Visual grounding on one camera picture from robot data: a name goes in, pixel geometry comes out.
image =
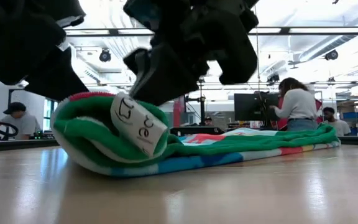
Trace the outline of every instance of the jeans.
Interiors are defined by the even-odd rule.
[[[287,124],[287,131],[314,131],[317,129],[317,122],[310,119],[291,119]]]

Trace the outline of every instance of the computer monitor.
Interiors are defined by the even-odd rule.
[[[279,118],[274,110],[269,108],[272,105],[278,106],[278,94],[236,93],[234,94],[234,119],[236,121],[278,121]]]

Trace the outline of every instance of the table surface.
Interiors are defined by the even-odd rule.
[[[358,224],[358,146],[126,180],[59,148],[0,152],[5,223]]]

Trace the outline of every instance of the colorful fleece blanket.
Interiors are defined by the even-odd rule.
[[[77,164],[113,177],[140,177],[340,145],[333,127],[324,124],[316,131],[296,133],[237,129],[222,135],[176,137],[166,127],[164,112],[125,97],[80,93],[59,104],[52,130]],[[145,115],[144,126],[133,131],[139,123],[137,113]]]

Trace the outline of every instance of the man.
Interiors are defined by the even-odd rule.
[[[326,107],[323,110],[324,113],[324,123],[333,126],[336,130],[336,136],[347,136],[351,133],[349,125],[345,121],[341,121],[335,118],[334,108]]]
[[[16,140],[27,140],[35,132],[41,130],[37,118],[26,112],[26,107],[22,103],[13,102],[9,104],[4,114],[6,116],[0,122],[8,123],[18,128]]]
[[[212,123],[212,118],[211,117],[206,117],[205,118],[205,126],[214,126],[214,124]]]

